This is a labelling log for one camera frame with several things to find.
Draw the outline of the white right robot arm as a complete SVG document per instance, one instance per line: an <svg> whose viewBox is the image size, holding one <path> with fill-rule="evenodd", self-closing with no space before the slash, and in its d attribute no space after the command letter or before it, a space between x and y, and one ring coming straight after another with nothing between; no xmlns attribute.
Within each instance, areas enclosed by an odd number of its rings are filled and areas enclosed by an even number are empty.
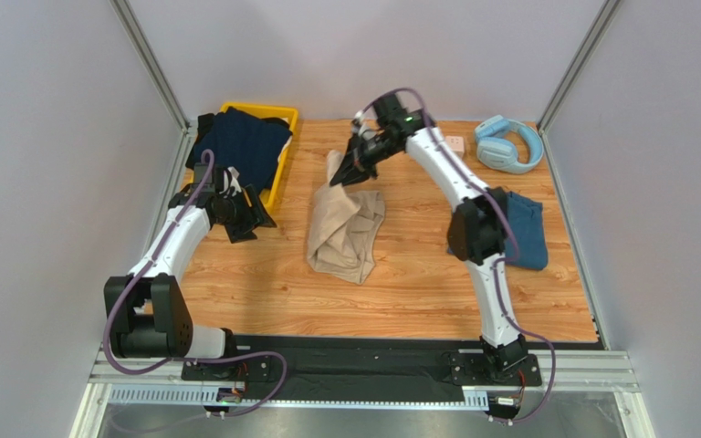
<svg viewBox="0 0 701 438"><path fill-rule="evenodd" d="M489 187L466 166L424 109L409 111L394 94L368 107L376 123L367 123L365 110L354 116L345 156L331 184L375 179L378 163L400 152L426 171L451 206L448 247L464 262L475 290L482 322L480 368L496 382L518 376L528 348L507 288L507 193Z"/></svg>

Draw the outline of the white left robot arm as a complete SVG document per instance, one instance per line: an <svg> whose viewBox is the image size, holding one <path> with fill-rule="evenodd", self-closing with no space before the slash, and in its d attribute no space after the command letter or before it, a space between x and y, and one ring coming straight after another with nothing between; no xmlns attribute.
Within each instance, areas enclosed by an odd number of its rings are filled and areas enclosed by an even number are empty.
<svg viewBox="0 0 701 438"><path fill-rule="evenodd" d="M180 288L197 246L216 225L231 243L256 239L255 229L274 227L254 185L219 193L213 185L185 186L169 202L165 223L146 256L104 288L110 322L108 352L121 359L225 356L228 329L193 322Z"/></svg>

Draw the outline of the beige t-shirt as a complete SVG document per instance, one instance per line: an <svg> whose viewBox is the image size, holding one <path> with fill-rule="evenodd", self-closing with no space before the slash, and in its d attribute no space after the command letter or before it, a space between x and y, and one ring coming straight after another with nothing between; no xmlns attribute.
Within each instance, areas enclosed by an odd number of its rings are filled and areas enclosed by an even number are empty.
<svg viewBox="0 0 701 438"><path fill-rule="evenodd" d="M316 272L361 285L375 267L374 241L386 215L382 193L330 185L343 154L330 151L326 179L313 196L307 262Z"/></svg>

